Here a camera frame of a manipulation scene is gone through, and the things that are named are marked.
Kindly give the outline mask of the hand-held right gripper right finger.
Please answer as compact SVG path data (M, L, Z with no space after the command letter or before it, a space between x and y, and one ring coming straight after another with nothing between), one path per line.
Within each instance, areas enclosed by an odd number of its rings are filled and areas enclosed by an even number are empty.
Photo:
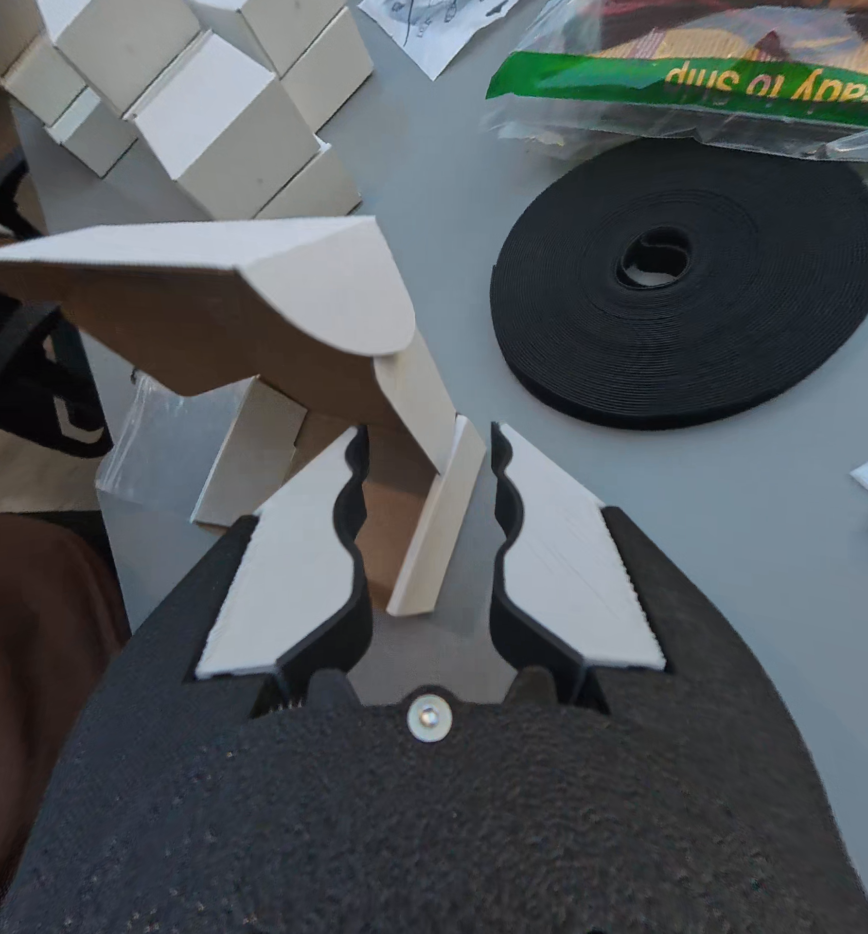
M603 502L504 422L491 426L496 554L494 648L555 686L595 686L597 669L666 672L661 645L603 514Z

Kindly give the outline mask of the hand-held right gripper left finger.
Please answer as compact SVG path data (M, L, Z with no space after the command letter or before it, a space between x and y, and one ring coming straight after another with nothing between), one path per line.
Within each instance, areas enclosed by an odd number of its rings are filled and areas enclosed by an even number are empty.
M256 510L195 680L309 681L364 657L373 615L355 539L367 518L369 460L367 429L350 428Z

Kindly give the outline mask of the small white cardboard box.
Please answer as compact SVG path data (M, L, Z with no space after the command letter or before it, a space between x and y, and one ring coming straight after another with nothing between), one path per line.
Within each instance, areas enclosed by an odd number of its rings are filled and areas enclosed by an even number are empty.
M373 216L108 225L0 247L0 291L71 322L182 396L251 377L395 440L370 506L367 575L393 616L432 612L485 445L459 414Z

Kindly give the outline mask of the grey desk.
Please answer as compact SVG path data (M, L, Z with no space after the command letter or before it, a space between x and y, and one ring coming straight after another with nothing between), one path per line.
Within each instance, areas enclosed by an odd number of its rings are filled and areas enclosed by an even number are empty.
M519 2L435 80L356 10L375 69L325 136L378 217L457 408L484 435L507 421L624 508L745 638L833 796L868 800L868 492L850 477L868 461L868 318L793 390L695 429L602 429L523 390L497 348L489 279L513 221L567 165L481 120L542 5Z

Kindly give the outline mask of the crinkled empty clear plastic bag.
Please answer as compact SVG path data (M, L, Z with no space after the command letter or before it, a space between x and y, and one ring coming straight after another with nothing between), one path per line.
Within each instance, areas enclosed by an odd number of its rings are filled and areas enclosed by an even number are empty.
M97 473L99 497L189 520L252 384L184 397L140 374L120 437Z

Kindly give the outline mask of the pile of white cardboard boxes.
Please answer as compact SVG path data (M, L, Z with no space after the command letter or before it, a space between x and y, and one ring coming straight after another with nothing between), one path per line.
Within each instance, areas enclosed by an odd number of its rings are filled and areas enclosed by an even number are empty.
M0 89L92 175L140 141L209 219L345 216L323 126L373 71L341 1L0 1Z

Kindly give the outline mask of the black hook-and-loop tape roll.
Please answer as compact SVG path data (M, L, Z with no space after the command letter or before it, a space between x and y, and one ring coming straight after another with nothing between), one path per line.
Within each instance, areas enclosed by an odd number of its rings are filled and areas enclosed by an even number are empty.
M868 185L843 162L619 146L523 211L490 309L512 375L558 412L642 431L740 414L868 316Z

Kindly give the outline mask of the white sheet with line drawings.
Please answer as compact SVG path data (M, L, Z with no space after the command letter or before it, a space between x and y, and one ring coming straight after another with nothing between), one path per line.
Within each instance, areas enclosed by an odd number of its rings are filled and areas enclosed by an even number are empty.
M431 80L516 1L362 1L369 16Z

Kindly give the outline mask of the clear bag with green strip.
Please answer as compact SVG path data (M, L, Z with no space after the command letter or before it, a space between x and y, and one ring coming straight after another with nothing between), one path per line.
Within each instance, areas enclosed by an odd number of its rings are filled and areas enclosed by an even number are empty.
M868 1L548 2L486 124L559 152L603 135L868 162Z

